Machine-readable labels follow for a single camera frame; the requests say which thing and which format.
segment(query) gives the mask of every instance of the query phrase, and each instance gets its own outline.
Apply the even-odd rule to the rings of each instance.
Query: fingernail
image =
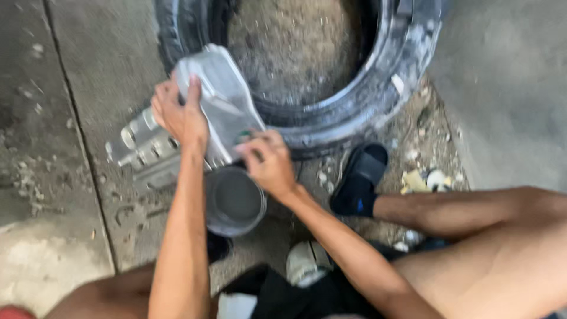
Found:
[[[189,85],[194,86],[199,84],[201,84],[201,79],[199,79],[199,76],[197,76],[196,74],[189,75]]]

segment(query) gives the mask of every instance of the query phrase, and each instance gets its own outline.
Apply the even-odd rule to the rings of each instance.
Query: knee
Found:
[[[567,196],[565,194],[536,187],[521,187],[515,190],[518,199],[518,211],[522,217],[531,217],[543,221],[566,220]]]

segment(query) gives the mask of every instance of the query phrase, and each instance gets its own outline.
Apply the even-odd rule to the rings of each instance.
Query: tire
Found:
[[[400,0],[368,1],[372,3],[362,11],[367,13],[363,28],[365,21],[372,19],[377,19],[378,27],[371,30],[374,41],[366,45],[368,58],[346,88],[308,106],[279,107],[254,96],[260,116],[282,134],[295,159],[348,148],[384,126],[415,91],[433,56],[442,21],[441,14],[430,11],[435,13],[431,8],[441,7],[446,0],[415,0],[433,4],[427,4],[427,12],[422,12],[429,15],[426,19],[422,14],[413,21],[396,13]],[[414,5],[414,17],[420,7],[424,5]],[[233,8],[234,0],[155,0],[166,71],[184,56],[200,52],[207,43],[226,46]]]

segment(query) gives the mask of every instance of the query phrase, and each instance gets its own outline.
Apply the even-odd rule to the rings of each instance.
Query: dirt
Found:
[[[347,0],[244,0],[230,20],[229,50],[259,97],[312,104],[358,71],[357,10]]]

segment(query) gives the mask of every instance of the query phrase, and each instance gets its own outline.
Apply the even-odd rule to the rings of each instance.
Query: black slide sandal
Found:
[[[329,201],[338,215],[372,217],[375,189],[388,168],[388,151],[379,143],[356,147]]]

